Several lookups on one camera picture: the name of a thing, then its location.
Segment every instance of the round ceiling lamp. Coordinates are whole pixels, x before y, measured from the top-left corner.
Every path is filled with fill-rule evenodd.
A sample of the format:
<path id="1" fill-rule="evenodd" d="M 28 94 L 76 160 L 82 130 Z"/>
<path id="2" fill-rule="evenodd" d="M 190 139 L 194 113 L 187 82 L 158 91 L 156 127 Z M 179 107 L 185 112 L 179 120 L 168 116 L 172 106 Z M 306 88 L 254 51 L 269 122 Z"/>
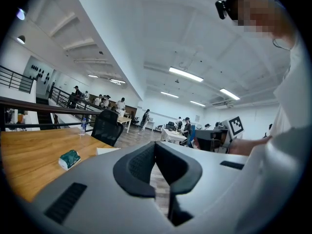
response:
<path id="1" fill-rule="evenodd" d="M 18 38 L 16 38 L 21 44 L 25 44 L 25 41 L 26 41 L 26 39 L 25 39 L 25 36 L 19 36 Z"/>
<path id="2" fill-rule="evenodd" d="M 26 16 L 27 12 L 28 12 L 28 6 L 26 5 L 23 8 L 18 8 L 18 12 L 17 12 L 16 16 L 20 20 L 25 20 L 25 16 Z"/>

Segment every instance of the wooden floor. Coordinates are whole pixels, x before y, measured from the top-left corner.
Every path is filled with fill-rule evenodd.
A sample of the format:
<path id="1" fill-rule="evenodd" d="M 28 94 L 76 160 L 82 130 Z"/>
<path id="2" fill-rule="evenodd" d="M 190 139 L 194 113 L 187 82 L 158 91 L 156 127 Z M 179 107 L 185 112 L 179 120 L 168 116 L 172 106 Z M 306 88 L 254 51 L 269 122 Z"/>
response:
<path id="1" fill-rule="evenodd" d="M 157 140 L 160 140 L 160 132 L 152 132 L 149 129 L 145 129 L 144 132 L 139 132 L 139 127 L 131 125 L 129 133 L 127 133 L 126 129 L 123 130 L 115 147 L 124 148 Z M 156 164 L 152 170 L 150 185 L 156 190 L 156 204 L 160 207 L 161 211 L 167 215 L 169 207 L 169 185 Z"/>

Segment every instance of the white ceiling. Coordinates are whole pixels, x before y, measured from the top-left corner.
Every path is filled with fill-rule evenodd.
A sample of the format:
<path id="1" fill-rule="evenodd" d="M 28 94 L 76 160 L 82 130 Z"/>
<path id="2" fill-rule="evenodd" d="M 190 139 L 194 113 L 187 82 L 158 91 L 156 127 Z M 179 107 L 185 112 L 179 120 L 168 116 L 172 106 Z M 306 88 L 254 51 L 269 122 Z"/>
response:
<path id="1" fill-rule="evenodd" d="M 89 74 L 121 79 L 66 0 L 44 1 L 40 13 L 34 9 L 27 17 Z M 229 18 L 221 20 L 215 2 L 140 0 L 148 89 L 207 105 L 228 99 L 221 88 L 241 97 L 237 103 L 274 98 L 289 66 L 289 51 L 276 48 L 270 39 L 250 37 Z M 204 81 L 169 74 L 170 66 L 187 67 Z"/>

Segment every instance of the plastic bottle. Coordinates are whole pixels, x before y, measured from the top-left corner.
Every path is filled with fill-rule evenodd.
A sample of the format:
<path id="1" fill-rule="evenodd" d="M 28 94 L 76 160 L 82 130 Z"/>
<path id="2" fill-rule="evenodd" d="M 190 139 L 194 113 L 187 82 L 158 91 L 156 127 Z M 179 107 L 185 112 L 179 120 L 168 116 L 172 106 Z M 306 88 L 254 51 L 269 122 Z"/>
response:
<path id="1" fill-rule="evenodd" d="M 80 128 L 80 134 L 81 136 L 83 136 L 86 133 L 86 126 L 87 126 L 87 120 L 86 118 L 83 118 L 82 122 L 81 122 L 81 128 Z"/>

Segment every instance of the stair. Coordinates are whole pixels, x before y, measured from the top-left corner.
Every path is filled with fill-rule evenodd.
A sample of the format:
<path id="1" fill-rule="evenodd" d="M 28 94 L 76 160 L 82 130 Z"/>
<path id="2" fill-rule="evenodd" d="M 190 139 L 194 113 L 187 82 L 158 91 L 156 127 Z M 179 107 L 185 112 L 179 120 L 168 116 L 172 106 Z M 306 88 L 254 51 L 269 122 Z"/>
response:
<path id="1" fill-rule="evenodd" d="M 37 97 L 36 98 L 37 104 L 43 104 L 43 105 L 49 105 L 49 102 L 47 99 L 42 99 Z M 38 122 L 39 124 L 52 124 L 51 115 L 50 113 L 43 113 L 43 112 L 37 112 L 38 115 Z M 54 129 L 53 126 L 46 126 L 46 127 L 40 127 L 41 130 L 49 130 Z"/>

